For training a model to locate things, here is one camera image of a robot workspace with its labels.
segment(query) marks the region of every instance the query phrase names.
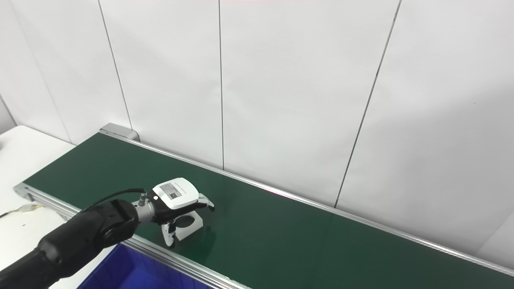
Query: black cable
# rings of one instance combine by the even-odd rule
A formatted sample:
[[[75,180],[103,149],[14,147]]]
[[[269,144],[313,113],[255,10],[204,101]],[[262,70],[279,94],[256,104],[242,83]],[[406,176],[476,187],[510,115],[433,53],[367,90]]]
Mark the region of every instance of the black cable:
[[[0,215],[0,218],[4,217],[4,216],[7,216],[9,213],[11,213],[10,211],[9,212],[5,212],[3,214]]]
[[[117,195],[121,195],[121,194],[125,194],[125,193],[144,193],[144,192],[145,192],[145,190],[143,188],[126,189],[126,190],[123,190],[123,191],[115,192],[113,194],[105,196],[105,197],[99,199],[98,201],[92,203],[91,205],[87,206],[85,209],[83,209],[79,213],[85,212],[85,211],[89,210],[91,207],[96,206],[99,203],[101,203],[101,202],[103,202],[103,201],[105,201],[107,199],[112,198],[113,196],[117,196]]]

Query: white plastic part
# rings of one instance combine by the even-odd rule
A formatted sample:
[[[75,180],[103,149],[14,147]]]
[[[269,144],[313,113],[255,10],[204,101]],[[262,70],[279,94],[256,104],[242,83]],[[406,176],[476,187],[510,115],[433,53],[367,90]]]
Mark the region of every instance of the white plastic part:
[[[153,191],[172,210],[198,201],[198,190],[183,177],[174,178],[155,186]]]
[[[182,241],[187,236],[191,235],[192,233],[196,232],[204,226],[204,221],[202,220],[200,215],[196,213],[196,211],[189,212],[187,214],[184,214],[183,216],[191,216],[194,219],[193,223],[185,228],[177,227],[175,232],[172,233],[168,232],[170,224],[164,224],[161,226],[162,235],[164,236],[164,242],[166,242],[166,245],[168,247],[173,245],[173,242],[175,241],[173,239],[173,236],[176,236],[179,241]]]

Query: black robotic arm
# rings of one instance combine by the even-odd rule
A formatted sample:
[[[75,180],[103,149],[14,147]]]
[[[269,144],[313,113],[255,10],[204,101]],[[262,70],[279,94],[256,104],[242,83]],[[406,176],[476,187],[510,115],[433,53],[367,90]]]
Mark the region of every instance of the black robotic arm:
[[[179,188],[185,186],[184,182],[192,186],[183,178],[163,184],[171,184],[180,196],[188,198],[180,199],[176,192],[162,193],[157,187],[148,194],[143,189],[129,189],[125,192],[141,192],[139,201],[115,199],[82,210],[44,236],[33,251],[0,271],[0,289],[48,288],[59,279],[75,274],[104,248],[131,238],[141,223],[173,224],[179,216],[195,209],[214,210],[214,205],[194,186],[187,190]]]

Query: panel seam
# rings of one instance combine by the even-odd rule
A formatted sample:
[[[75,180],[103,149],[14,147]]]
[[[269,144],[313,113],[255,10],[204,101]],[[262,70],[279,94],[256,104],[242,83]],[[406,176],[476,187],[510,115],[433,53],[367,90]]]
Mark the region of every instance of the panel seam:
[[[116,64],[116,58],[114,57],[113,46],[111,44],[111,38],[109,37],[109,32],[107,30],[107,24],[105,23],[105,17],[103,15],[102,4],[100,3],[100,0],[98,0],[98,7],[100,8],[100,15],[102,15],[103,28],[105,29],[105,35],[107,36],[107,42],[109,43],[109,49],[111,50],[111,56],[113,57],[114,70],[116,71],[116,77],[118,78],[118,83],[120,85],[121,97],[123,98],[123,103],[125,104],[125,111],[127,112],[128,123],[130,125],[130,129],[134,130],[134,128],[132,127],[132,120],[130,119],[129,107],[127,106],[127,101],[125,100],[125,93],[123,92],[123,86],[121,85],[120,74],[118,72],[118,65]]]
[[[501,227],[503,227],[503,225],[505,223],[507,223],[507,221],[509,220],[509,218],[514,214],[514,211],[511,212],[504,220],[503,222],[500,223],[500,225],[496,228],[496,230],[494,230],[493,233],[491,233],[491,235],[487,238],[487,240],[485,240],[481,245],[480,247],[478,248],[478,250],[476,250],[476,252],[473,254],[474,256],[478,255],[478,253],[480,252],[480,250],[482,250],[482,248],[484,248],[484,246],[487,244],[487,242],[489,242],[489,240],[491,240],[491,238],[494,236],[494,234],[496,234]]]
[[[221,0],[218,0],[218,33],[219,33],[219,87],[221,93],[222,115],[222,169],[225,169],[225,128],[223,119],[223,67],[222,67],[222,13]]]
[[[337,204],[339,202],[339,197],[341,196],[344,180],[346,179],[346,175],[348,174],[348,168],[350,167],[350,162],[352,161],[352,157],[353,157],[353,154],[355,151],[355,146],[357,145],[357,140],[359,139],[360,131],[362,129],[362,124],[364,123],[364,118],[366,117],[366,112],[368,112],[368,107],[370,106],[371,96],[373,95],[373,90],[375,89],[375,84],[377,83],[378,74],[380,72],[380,68],[382,67],[382,62],[384,60],[384,56],[386,55],[387,46],[389,45],[389,40],[391,39],[391,34],[393,33],[394,24],[396,22],[396,18],[398,16],[398,12],[400,10],[401,1],[402,0],[400,0],[398,2],[398,6],[396,7],[396,11],[394,13],[393,22],[391,23],[391,28],[389,29],[389,34],[387,36],[387,40],[385,41],[384,50],[382,52],[380,62],[378,63],[378,68],[377,68],[377,73],[375,74],[375,79],[373,80],[373,84],[371,85],[371,91],[370,91],[370,95],[368,96],[368,101],[366,103],[366,106],[364,107],[364,113],[362,114],[362,118],[360,120],[359,129],[357,130],[357,135],[355,136],[355,141],[354,141],[354,144],[352,147],[352,151],[350,152],[350,157],[348,158],[348,163],[346,164],[346,168],[344,170],[343,180],[341,181],[341,186],[339,187],[339,192],[337,194],[334,208],[337,208]]]

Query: white wall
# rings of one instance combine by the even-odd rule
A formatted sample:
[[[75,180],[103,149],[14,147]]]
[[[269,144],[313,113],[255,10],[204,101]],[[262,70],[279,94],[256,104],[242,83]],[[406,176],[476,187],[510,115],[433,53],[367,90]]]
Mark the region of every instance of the white wall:
[[[82,142],[108,122],[130,127],[98,2],[11,4],[71,142]],[[40,93],[30,97],[47,105]],[[4,96],[9,106],[17,97]]]
[[[397,6],[222,1],[225,169],[333,206]]]
[[[15,126],[9,111],[5,107],[4,102],[1,100],[1,97],[2,96],[0,96],[0,134],[10,130]]]
[[[0,39],[0,94],[16,123],[70,142],[9,0],[0,0]]]
[[[513,213],[513,13],[402,2],[338,208],[471,254]]]
[[[101,4],[141,141],[222,168],[217,1]]]
[[[514,266],[511,2],[403,0],[354,150],[398,1],[100,4],[0,0],[0,94],[17,124],[73,143],[133,127]]]

